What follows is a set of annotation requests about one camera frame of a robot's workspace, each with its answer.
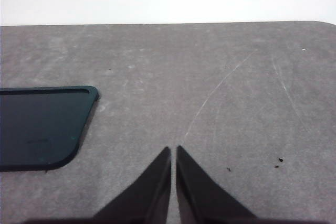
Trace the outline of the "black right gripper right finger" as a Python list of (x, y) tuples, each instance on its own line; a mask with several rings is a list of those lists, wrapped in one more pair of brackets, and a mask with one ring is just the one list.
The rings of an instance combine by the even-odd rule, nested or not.
[(182, 221), (258, 220), (215, 183), (182, 146), (176, 149), (176, 191)]

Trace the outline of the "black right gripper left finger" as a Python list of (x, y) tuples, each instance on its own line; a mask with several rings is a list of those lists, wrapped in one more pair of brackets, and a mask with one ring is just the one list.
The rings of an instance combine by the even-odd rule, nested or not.
[(144, 172), (99, 210), (95, 221), (166, 221), (171, 193), (171, 150), (162, 149)]

